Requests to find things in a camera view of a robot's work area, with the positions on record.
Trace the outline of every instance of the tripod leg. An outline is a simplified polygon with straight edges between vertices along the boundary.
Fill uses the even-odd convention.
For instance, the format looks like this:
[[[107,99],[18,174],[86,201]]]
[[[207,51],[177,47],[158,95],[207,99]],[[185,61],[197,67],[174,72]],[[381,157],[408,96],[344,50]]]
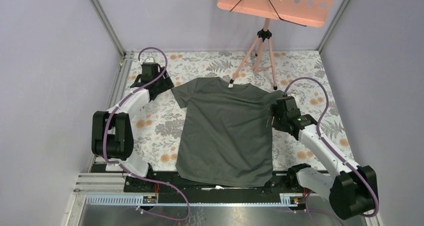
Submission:
[[[237,75],[239,74],[240,70],[242,69],[243,65],[245,64],[245,62],[248,60],[249,56],[251,55],[253,49],[255,48],[255,45],[258,43],[259,38],[257,37],[252,46],[250,46],[249,51],[247,52],[246,56],[244,57],[243,61],[241,61],[240,66],[238,66],[237,71],[234,73],[234,75],[232,76],[231,80],[229,81],[230,84],[234,83],[234,80],[236,79]]]
[[[256,52],[254,53],[254,56],[257,57],[258,56],[258,51],[259,51],[259,44],[256,47]]]
[[[262,52],[264,51],[264,41],[261,39],[261,41],[259,42],[259,47],[257,50],[257,58],[256,58],[256,62],[254,64],[254,70],[253,72],[257,73],[259,70],[259,64],[261,63],[261,59],[262,59]]]
[[[274,64],[273,42],[268,39],[269,57],[271,58],[272,80],[274,81],[274,90],[277,90],[276,65]]]

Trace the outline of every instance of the lavender wall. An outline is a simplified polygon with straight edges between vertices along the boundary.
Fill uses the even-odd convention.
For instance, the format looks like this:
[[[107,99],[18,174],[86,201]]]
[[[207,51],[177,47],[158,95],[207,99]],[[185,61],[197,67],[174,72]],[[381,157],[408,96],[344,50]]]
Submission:
[[[118,63],[89,0],[0,0],[0,225],[60,225]]]
[[[127,50],[248,50],[264,19],[217,7],[218,0],[99,0]],[[271,20],[275,50],[315,50],[342,0],[334,0],[323,27]]]
[[[352,0],[321,57],[385,226],[422,225],[423,0]]]

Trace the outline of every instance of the t-shirt hem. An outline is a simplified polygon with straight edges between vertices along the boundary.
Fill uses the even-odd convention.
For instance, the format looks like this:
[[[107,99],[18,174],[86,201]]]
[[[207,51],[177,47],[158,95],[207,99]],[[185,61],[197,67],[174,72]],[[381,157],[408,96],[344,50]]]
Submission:
[[[219,180],[213,180],[213,179],[205,179],[205,178],[198,178],[198,177],[191,177],[191,176],[187,176],[184,173],[181,173],[178,171],[179,175],[181,176],[181,178],[187,179],[187,180],[191,180],[191,181],[196,181],[196,182],[201,182],[201,183],[207,183],[207,184],[215,184],[215,185],[222,185],[222,186],[231,186],[231,187],[246,187],[246,188],[251,188],[251,187],[263,187],[265,185],[266,182],[268,182],[271,177],[272,174],[269,176],[269,179],[266,180],[265,182],[263,182],[263,184],[240,184],[239,182],[230,182],[230,181],[219,181]]]

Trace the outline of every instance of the table surface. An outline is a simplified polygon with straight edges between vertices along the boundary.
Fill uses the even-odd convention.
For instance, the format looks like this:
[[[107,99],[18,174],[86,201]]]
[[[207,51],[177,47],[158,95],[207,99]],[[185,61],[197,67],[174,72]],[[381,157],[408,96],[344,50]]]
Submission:
[[[266,51],[264,54],[262,67],[270,65],[269,53]],[[245,55],[246,52],[242,51],[168,52],[166,53],[167,71],[175,86],[198,77],[221,77],[228,82]],[[159,53],[144,53],[141,61],[148,57],[153,57],[161,66],[165,65]],[[254,62],[255,59],[252,54],[250,62]],[[324,85],[329,96],[329,108],[321,122],[321,127],[335,145],[353,159],[319,53],[317,51],[274,52],[274,60],[278,89],[284,91],[288,83],[298,77],[312,77]],[[134,60],[126,82],[125,94],[129,92],[130,85],[141,72],[141,64]],[[268,92],[273,91],[272,82],[271,70],[253,73],[248,66],[241,70],[235,80],[236,84],[251,83]],[[318,119],[325,108],[325,96],[321,88],[313,81],[299,81],[290,87],[288,93],[296,98],[297,106],[302,114],[310,114]],[[134,151],[150,163],[153,170],[176,170],[175,163],[185,117],[186,109],[178,106],[170,90],[149,102],[134,117],[131,122],[133,129],[136,129],[133,135]],[[272,164],[275,171],[287,170],[301,163],[307,163],[316,170],[326,170],[311,151],[289,134],[273,129],[272,141]]]

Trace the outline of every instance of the t-shirt sleeve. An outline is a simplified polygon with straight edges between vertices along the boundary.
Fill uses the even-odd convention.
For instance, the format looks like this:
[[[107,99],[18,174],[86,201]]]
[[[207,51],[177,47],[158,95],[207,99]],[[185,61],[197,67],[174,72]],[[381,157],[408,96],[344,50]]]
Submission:
[[[283,91],[281,90],[268,93],[263,97],[263,99],[265,100],[265,106],[269,108],[271,104],[276,104],[277,100],[281,99],[282,97]]]
[[[187,103],[193,96],[197,85],[198,79],[196,78],[171,89],[172,94],[181,109],[187,107]]]

